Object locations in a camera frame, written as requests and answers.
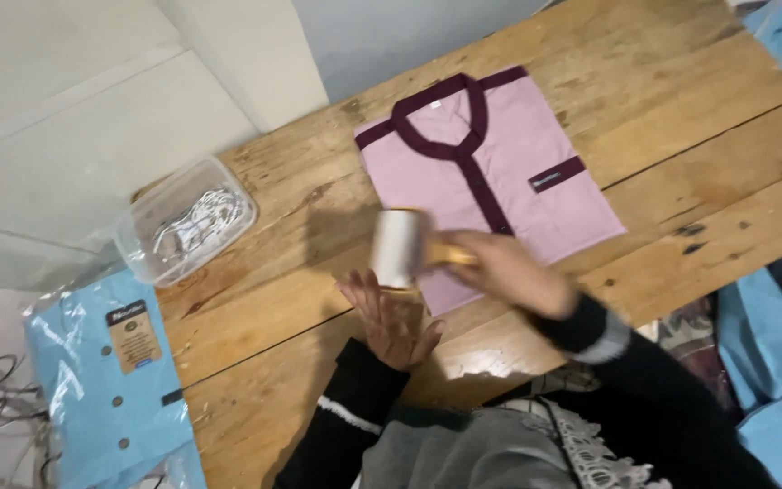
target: clear plastic box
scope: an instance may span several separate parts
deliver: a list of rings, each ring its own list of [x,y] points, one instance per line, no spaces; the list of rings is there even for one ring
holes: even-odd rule
[[[229,169],[205,158],[138,198],[116,222],[114,242],[138,280],[169,287],[218,255],[257,217],[255,201]]]

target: plastic bag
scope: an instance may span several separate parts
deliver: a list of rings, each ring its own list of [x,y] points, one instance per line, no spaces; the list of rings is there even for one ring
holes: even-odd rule
[[[24,328],[49,408],[42,485],[206,488],[152,286],[126,270],[46,294]]]

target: person's right hand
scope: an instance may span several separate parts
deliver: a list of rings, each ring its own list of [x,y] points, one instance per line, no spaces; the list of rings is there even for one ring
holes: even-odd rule
[[[449,266],[473,289],[551,319],[565,319],[577,306],[579,293],[566,277],[537,262],[515,238],[475,230],[444,231],[438,238],[478,259],[477,266]]]

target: brown hang tag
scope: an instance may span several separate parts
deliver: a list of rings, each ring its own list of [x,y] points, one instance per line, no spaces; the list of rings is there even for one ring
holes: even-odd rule
[[[135,372],[136,368],[162,357],[162,349],[143,300],[108,312],[105,317],[123,374]]]

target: white cuff stripe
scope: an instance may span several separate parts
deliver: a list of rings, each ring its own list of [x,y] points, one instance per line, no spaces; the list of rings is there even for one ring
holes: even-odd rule
[[[336,414],[337,416],[341,417],[343,421],[349,423],[355,428],[359,428],[364,431],[373,433],[376,436],[379,436],[379,434],[382,433],[382,427],[380,427],[379,425],[375,425],[373,423],[370,423],[366,419],[355,416],[354,414],[349,412],[348,409],[342,406],[342,404],[332,401],[329,398],[321,396],[319,398],[319,407],[321,409],[331,411],[333,414]]]
[[[569,357],[582,364],[598,365],[614,360],[626,351],[631,333],[629,326],[623,324],[613,313],[606,316],[606,330],[596,343],[585,348],[580,353],[572,353]]]

